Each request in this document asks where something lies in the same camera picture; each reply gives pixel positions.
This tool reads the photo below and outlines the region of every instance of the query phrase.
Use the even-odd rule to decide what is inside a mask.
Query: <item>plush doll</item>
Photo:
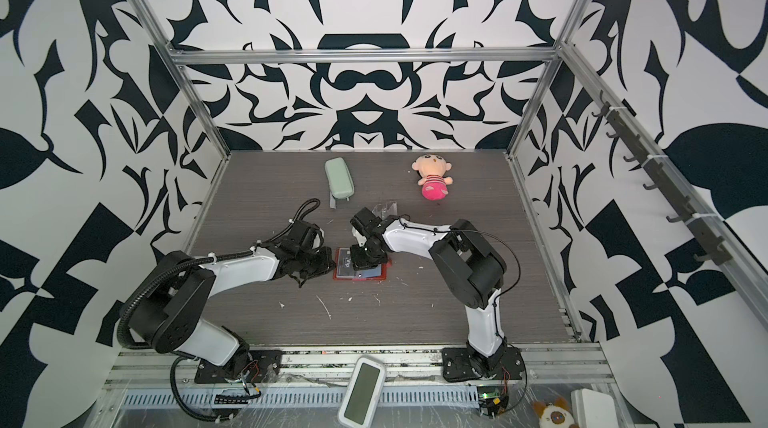
[[[448,185],[453,183],[453,178],[444,178],[443,175],[451,169],[450,163],[436,154],[424,154],[416,159],[411,168],[422,176],[418,186],[422,187],[424,198],[435,201],[446,197]]]
[[[538,416],[539,428],[578,428],[576,420],[571,415],[571,407],[562,396],[559,396],[553,404],[533,402],[533,411]]]

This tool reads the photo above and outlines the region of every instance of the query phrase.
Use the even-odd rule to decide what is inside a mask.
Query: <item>pink pants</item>
[[[422,186],[422,195],[424,198],[430,201],[442,200],[448,194],[448,186],[442,178],[430,177],[427,178],[427,182]]]

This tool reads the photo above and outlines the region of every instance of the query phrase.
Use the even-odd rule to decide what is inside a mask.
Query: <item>doll face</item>
[[[429,176],[430,174],[443,176],[446,171],[451,169],[451,164],[438,154],[424,154],[416,159],[411,168],[417,170],[421,176]]]

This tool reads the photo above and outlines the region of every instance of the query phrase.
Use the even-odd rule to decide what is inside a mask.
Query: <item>digital thermometer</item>
[[[339,422],[350,428],[369,428],[385,378],[384,365],[361,356],[339,408]]]

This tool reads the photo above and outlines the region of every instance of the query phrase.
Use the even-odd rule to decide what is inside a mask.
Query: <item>green pencil case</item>
[[[346,166],[344,158],[334,158],[326,162],[326,176],[334,198],[349,198],[355,193],[355,185],[352,183],[350,169]]]

